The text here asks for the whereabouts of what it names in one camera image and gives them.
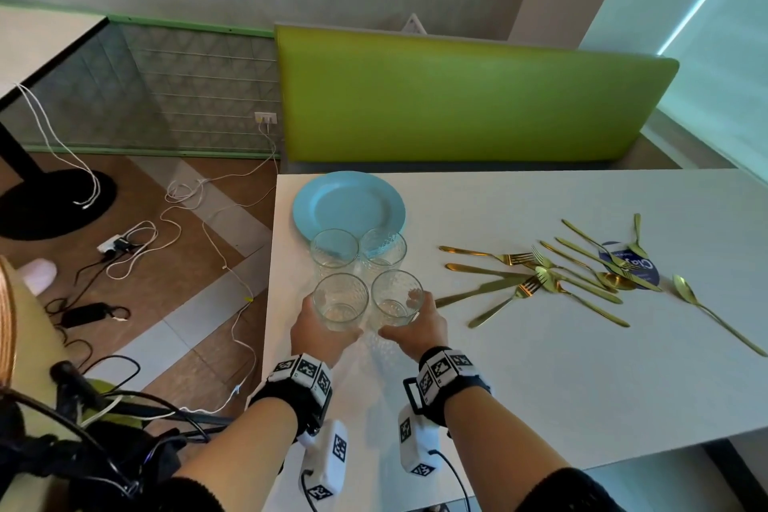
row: cutlery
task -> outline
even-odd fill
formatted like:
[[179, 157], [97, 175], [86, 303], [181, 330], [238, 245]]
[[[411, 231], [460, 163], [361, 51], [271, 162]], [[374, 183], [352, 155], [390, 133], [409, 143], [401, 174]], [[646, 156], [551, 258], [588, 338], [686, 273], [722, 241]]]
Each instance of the cutlery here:
[[688, 302], [689, 304], [693, 304], [694, 306], [697, 306], [704, 310], [707, 314], [712, 316], [714, 318], [715, 322], [717, 322], [720, 326], [725, 328], [728, 332], [732, 333], [736, 338], [741, 340], [744, 344], [752, 348], [754, 352], [757, 352], [760, 356], [766, 356], [768, 357], [768, 354], [757, 344], [754, 344], [752, 341], [750, 341], [746, 336], [744, 336], [742, 333], [738, 332], [733, 326], [728, 324], [725, 320], [723, 320], [720, 316], [712, 312], [707, 306], [702, 304], [701, 302], [696, 299], [696, 296], [694, 295], [694, 290], [690, 288], [688, 285], [688, 282], [685, 281], [684, 278], [682, 278], [679, 275], [675, 275], [672, 277], [672, 282], [674, 283], [675, 289], [677, 289], [677, 293], [680, 294], [680, 297]]
[[562, 252], [560, 249], [556, 249], [555, 247], [553, 247], [552, 245], [549, 245], [544, 241], [539, 241], [539, 243], [541, 243], [546, 249], [549, 249], [552, 253], [557, 253], [561, 257], [564, 257], [567, 260], [569, 260], [570, 262], [575, 263], [576, 265], [581, 265], [581, 267], [583, 267], [584, 269], [588, 269], [590, 272], [594, 274], [594, 276], [598, 279], [598, 281], [600, 281], [600, 283], [606, 286], [607, 288], [616, 288], [616, 289], [625, 290], [628, 292], [629, 290], [633, 290], [638, 287], [637, 285], [632, 283], [631, 280], [629, 280], [623, 275], [619, 275], [616, 273], [596, 272], [586, 263], [580, 262], [578, 259], [576, 259], [576, 257], [571, 257], [571, 255], [565, 252]]
[[624, 277], [626, 277], [627, 279], [630, 279], [632, 282], [634, 282], [634, 283], [636, 283], [636, 284], [638, 284], [638, 285], [642, 285], [644, 288], [648, 288], [649, 290], [653, 290], [654, 292], [662, 292], [662, 291], [663, 291], [663, 290], [662, 290], [660, 287], [658, 287], [657, 285], [653, 285], [652, 283], [650, 283], [650, 282], [648, 282], [648, 281], [646, 281], [646, 280], [642, 279], [640, 276], [638, 276], [638, 275], [635, 275], [635, 274], [633, 274], [632, 272], [626, 272], [625, 270], [623, 270], [623, 269], [620, 269], [620, 268], [616, 267], [616, 266], [615, 266], [615, 265], [613, 265], [612, 263], [607, 263], [607, 262], [605, 262], [604, 260], [600, 259], [600, 257], [598, 257], [597, 255], [593, 255], [593, 254], [591, 254], [589, 251], [586, 251], [585, 249], [582, 249], [581, 247], [579, 247], [578, 245], [575, 245], [575, 244], [571, 243], [570, 241], [566, 241], [565, 239], [562, 239], [562, 238], [560, 238], [560, 237], [555, 237], [555, 240], [556, 240], [556, 241], [558, 241], [558, 242], [560, 242], [560, 243], [562, 243], [562, 244], [563, 244], [563, 245], [565, 245], [566, 247], [568, 247], [568, 248], [570, 248], [570, 249], [573, 249], [573, 250], [574, 250], [574, 251], [576, 251], [576, 252], [579, 252], [579, 253], [581, 253], [581, 255], [586, 255], [586, 256], [587, 256], [587, 257], [589, 257], [590, 259], [593, 259], [593, 260], [595, 260], [596, 262], [598, 262], [598, 263], [601, 263], [601, 264], [605, 265], [605, 267], [607, 267], [607, 268], [608, 268], [609, 270], [611, 270], [613, 273], [615, 273], [615, 274], [617, 274], [617, 275], [623, 275], [623, 276], [624, 276]]
[[557, 265], [556, 263], [552, 262], [552, 260], [549, 257], [545, 257], [544, 255], [542, 255], [542, 253], [538, 249], [536, 249], [536, 247], [532, 247], [531, 250], [533, 251], [533, 256], [536, 261], [526, 263], [525, 266], [530, 269], [533, 269], [534, 271], [536, 270], [537, 265], [541, 265], [542, 267], [545, 267], [547, 269], [562, 269], [564, 272], [568, 272], [571, 275], [574, 275], [575, 277], [583, 280], [587, 284], [592, 284], [596, 288], [600, 288], [602, 290], [608, 290], [611, 294], [618, 293], [618, 290], [616, 288], [603, 284], [602, 282], [596, 282], [593, 279], [586, 278], [582, 274], [578, 272], [574, 272], [572, 269], [565, 268], [562, 265]]
[[593, 288], [591, 285], [587, 285], [587, 284], [583, 284], [581, 282], [577, 282], [576, 280], [573, 280], [573, 279], [571, 279], [569, 277], [566, 277], [565, 275], [562, 275], [562, 274], [560, 274], [558, 272], [554, 272], [554, 271], [552, 271], [549, 268], [544, 268], [544, 269], [546, 269], [550, 273], [550, 275], [552, 275], [552, 277], [556, 281], [558, 281], [558, 282], [566, 282], [566, 283], [575, 285], [577, 288], [581, 288], [581, 289], [585, 290], [586, 292], [589, 292], [591, 294], [597, 295], [597, 296], [601, 297], [603, 300], [608, 300], [609, 302], [612, 302], [614, 304], [623, 304], [624, 303], [624, 301], [621, 298], [618, 298], [615, 295], [606, 292], [602, 288]]
[[616, 316], [606, 312], [599, 306], [591, 304], [590, 302], [587, 302], [587, 300], [580, 298], [576, 294], [572, 294], [568, 290], [563, 289], [563, 286], [561, 285], [560, 281], [557, 280], [548, 269], [543, 267], [538, 267], [536, 268], [536, 275], [538, 276], [539, 281], [543, 284], [544, 289], [546, 289], [548, 292], [569, 295], [573, 299], [578, 300], [581, 304], [587, 306], [587, 308], [589, 308], [590, 310], [593, 310], [594, 312], [597, 312], [598, 314], [600, 314], [603, 318], [607, 318], [614, 324], [618, 324], [619, 326], [622, 326], [624, 328], [629, 327], [629, 323], [625, 322], [621, 318], [617, 318]]
[[562, 218], [562, 219], [560, 219], [560, 220], [563, 222], [563, 225], [565, 225], [566, 227], [568, 227], [569, 229], [571, 229], [571, 231], [574, 231], [574, 232], [576, 232], [577, 234], [579, 234], [580, 236], [582, 236], [583, 238], [585, 238], [587, 241], [589, 241], [589, 242], [590, 242], [592, 245], [594, 245], [594, 246], [595, 246], [595, 247], [597, 247], [598, 249], [602, 249], [604, 252], [606, 252], [606, 253], [608, 254], [608, 256], [610, 257], [610, 260], [611, 260], [611, 262], [612, 262], [614, 265], [616, 265], [616, 267], [619, 267], [619, 268], [621, 268], [621, 269], [625, 269], [625, 270], [627, 270], [627, 271], [629, 271], [630, 269], [632, 269], [632, 264], [631, 264], [631, 263], [629, 263], [629, 262], [628, 262], [628, 261], [626, 261], [625, 259], [622, 259], [622, 258], [620, 258], [620, 257], [617, 257], [616, 255], [614, 255], [613, 253], [611, 253], [609, 250], [607, 250], [607, 249], [605, 248], [605, 246], [603, 246], [603, 245], [601, 245], [600, 243], [596, 242], [594, 239], [592, 239], [592, 237], [590, 237], [589, 235], [587, 235], [585, 232], [581, 231], [581, 229], [578, 229], [578, 228], [576, 228], [575, 226], [573, 226], [573, 224], [572, 224], [572, 223], [570, 223], [570, 222], [566, 221], [564, 218]]
[[487, 294], [489, 292], [496, 292], [500, 289], [506, 289], [511, 288], [515, 285], [522, 284], [526, 279], [529, 279], [531, 275], [529, 274], [519, 274], [511, 278], [505, 278], [505, 279], [497, 279], [494, 282], [486, 282], [485, 284], [481, 285], [477, 289], [473, 289], [471, 292], [464, 292], [463, 294], [454, 294], [454, 295], [448, 295], [444, 298], [440, 298], [435, 300], [435, 306], [438, 308], [442, 308], [444, 306], [447, 306], [448, 304], [452, 304], [454, 302], [458, 302], [459, 300], [463, 300], [465, 298], [470, 298], [473, 295], [479, 295], [479, 294]]
[[517, 289], [514, 290], [514, 295], [510, 299], [504, 300], [504, 302], [501, 304], [496, 305], [487, 312], [480, 314], [475, 319], [473, 319], [468, 324], [468, 326], [470, 328], [476, 328], [477, 326], [484, 324], [492, 316], [494, 316], [496, 312], [504, 308], [504, 306], [510, 303], [512, 300], [519, 298], [530, 298], [541, 286], [542, 283], [538, 280], [538, 278], [535, 275], [531, 275], [528, 279], [525, 280], [525, 282], [517, 286]]
[[640, 246], [640, 214], [638, 212], [634, 214], [634, 243], [630, 243], [628, 247], [643, 259], [648, 259], [645, 249]]
[[503, 278], [508, 278], [513, 275], [524, 275], [525, 277], [530, 276], [530, 274], [527, 274], [527, 273], [501, 272], [501, 271], [497, 272], [494, 269], [476, 268], [474, 265], [464, 265], [461, 263], [447, 263], [446, 267], [450, 269], [452, 272], [481, 273], [485, 275], [498, 275]]
[[504, 265], [520, 265], [533, 260], [532, 253], [502, 253], [500, 255], [494, 255], [493, 253], [483, 253], [481, 251], [471, 251], [469, 249], [456, 249], [456, 247], [449, 247], [447, 245], [440, 245], [437, 247], [437, 249], [448, 253], [461, 253], [463, 255], [483, 255], [484, 257], [494, 257]]

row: green trim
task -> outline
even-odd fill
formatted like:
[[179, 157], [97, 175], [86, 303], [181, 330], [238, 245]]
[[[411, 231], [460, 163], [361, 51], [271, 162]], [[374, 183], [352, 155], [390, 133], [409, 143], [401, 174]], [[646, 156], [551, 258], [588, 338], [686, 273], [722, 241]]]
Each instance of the green trim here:
[[[114, 156], [182, 156], [185, 158], [250, 158], [253, 160], [269, 158], [272, 152], [217, 152], [215, 150], [163, 150], [156, 148], [94, 148], [92, 146], [70, 146], [75, 154], [109, 154]], [[46, 146], [24, 146], [27, 152], [48, 152]], [[52, 146], [58, 154], [67, 151], [60, 146]], [[275, 154], [275, 160], [280, 160], [280, 154]]]
[[164, 26], [168, 29], [187, 29], [192, 31], [226, 32], [233, 35], [262, 36], [275, 38], [274, 31], [268, 29], [248, 29], [243, 26], [209, 25], [205, 22], [185, 22], [182, 20], [149, 19], [145, 16], [107, 15], [112, 22], [126, 22], [131, 25]]
[[[57, 10], [59, 12], [81, 12], [85, 14], [105, 16], [103, 12], [92, 9], [79, 9], [45, 2], [19, 2], [17, 0], [0, 0], [0, 6], [16, 6], [23, 9]], [[209, 25], [205, 22], [185, 22], [182, 20], [151, 19], [146, 16], [130, 16], [107, 13], [106, 17], [112, 22], [123, 22], [142, 26], [165, 26], [169, 29], [187, 29], [192, 31], [225, 32], [233, 35], [262, 36], [275, 38], [275, 33], [269, 29], [249, 29], [244, 26]]]

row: forearm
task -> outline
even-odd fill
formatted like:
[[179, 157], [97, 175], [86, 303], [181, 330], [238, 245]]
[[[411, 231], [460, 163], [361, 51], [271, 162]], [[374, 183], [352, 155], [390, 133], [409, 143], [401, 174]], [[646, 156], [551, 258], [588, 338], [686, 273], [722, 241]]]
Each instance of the forearm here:
[[509, 512], [543, 478], [568, 463], [479, 387], [446, 401], [446, 423], [484, 512]]
[[176, 476], [205, 486], [225, 512], [261, 510], [297, 427], [288, 403], [258, 400]]

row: black wrist strap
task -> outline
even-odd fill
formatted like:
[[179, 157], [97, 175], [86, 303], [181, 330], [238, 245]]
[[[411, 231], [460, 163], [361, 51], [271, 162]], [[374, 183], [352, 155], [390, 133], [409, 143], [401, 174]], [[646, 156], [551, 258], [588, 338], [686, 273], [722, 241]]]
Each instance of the black wrist strap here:
[[257, 400], [274, 397], [284, 400], [296, 413], [296, 436], [316, 435], [325, 420], [331, 389], [331, 370], [308, 354], [298, 354], [279, 362], [272, 373], [248, 397], [251, 406]]
[[[446, 401], [459, 391], [470, 387], [491, 388], [483, 381], [475, 365], [460, 350], [445, 346], [430, 348], [418, 362], [416, 378], [403, 381], [408, 400], [416, 414], [423, 414], [437, 425], [446, 426]], [[420, 405], [416, 404], [410, 385], [416, 383]]]

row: wire mesh panel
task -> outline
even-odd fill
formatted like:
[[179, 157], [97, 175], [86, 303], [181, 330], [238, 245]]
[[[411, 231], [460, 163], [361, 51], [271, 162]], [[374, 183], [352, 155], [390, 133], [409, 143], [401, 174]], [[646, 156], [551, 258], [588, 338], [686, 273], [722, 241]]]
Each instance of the wire mesh panel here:
[[[274, 40], [111, 23], [33, 86], [62, 141], [88, 152], [271, 152], [254, 112], [276, 114]], [[26, 148], [44, 140], [23, 98], [0, 113]]]

